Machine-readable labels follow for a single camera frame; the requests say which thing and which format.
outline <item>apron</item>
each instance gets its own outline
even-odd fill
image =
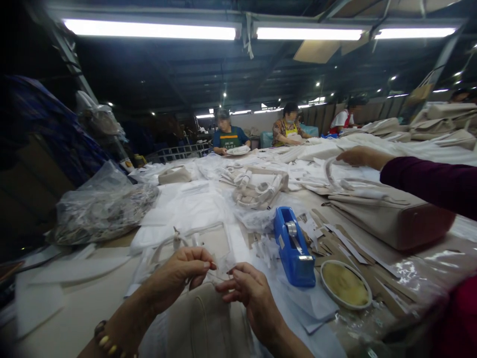
[[[343,129],[349,127],[349,120],[351,119],[351,114],[349,114],[348,111],[346,111],[346,113],[348,113],[348,118],[346,119],[346,122],[344,122]],[[339,133],[338,133],[338,127],[330,128],[329,133],[330,133],[330,134],[339,134]]]
[[[232,149],[232,148],[240,147],[241,145],[242,143],[240,142],[236,127],[232,127],[232,132],[230,133],[220,132],[220,147],[221,148]]]
[[[293,129],[288,130],[288,129],[287,129],[287,123],[286,123],[286,121],[285,121],[285,137],[288,138],[288,137],[290,137],[292,134],[298,134],[297,125],[296,125],[295,123],[293,123]],[[276,147],[281,147],[281,146],[284,146],[284,145],[285,145],[285,143],[279,142],[279,143],[277,143],[275,146],[276,146]]]

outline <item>floral shirt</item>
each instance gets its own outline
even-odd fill
[[[295,121],[295,125],[297,126],[298,134],[303,136],[303,130],[300,127],[298,121]],[[277,144],[281,142],[277,139],[278,135],[287,136],[287,130],[293,130],[293,124],[288,124],[284,119],[279,119],[273,124],[273,142],[272,147],[275,147]]]

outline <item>tape roll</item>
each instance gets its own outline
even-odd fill
[[[287,227],[288,230],[288,235],[290,236],[296,236],[297,235],[297,226],[293,221],[289,221],[285,223],[285,226]]]

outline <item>beaded bracelet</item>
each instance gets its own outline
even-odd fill
[[[104,331],[106,323],[107,321],[101,321],[98,323],[98,325],[94,329],[94,339],[98,343],[98,346],[106,352],[107,356],[112,358],[138,358],[139,353],[136,353],[134,355],[128,354],[109,339],[109,336],[106,335],[106,332]]]

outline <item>dark blue shirt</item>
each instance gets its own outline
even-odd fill
[[[248,138],[245,133],[243,132],[243,129],[241,129],[240,127],[233,127],[231,128],[231,131],[233,132],[235,130],[237,130],[237,135],[238,135],[238,139],[240,140],[240,143],[242,145],[244,145],[247,141],[250,140],[250,138]],[[227,134],[226,132],[222,132],[220,129],[215,131],[214,133],[214,141],[213,141],[213,146],[214,148],[217,147],[217,148],[220,148],[220,136],[222,134]]]

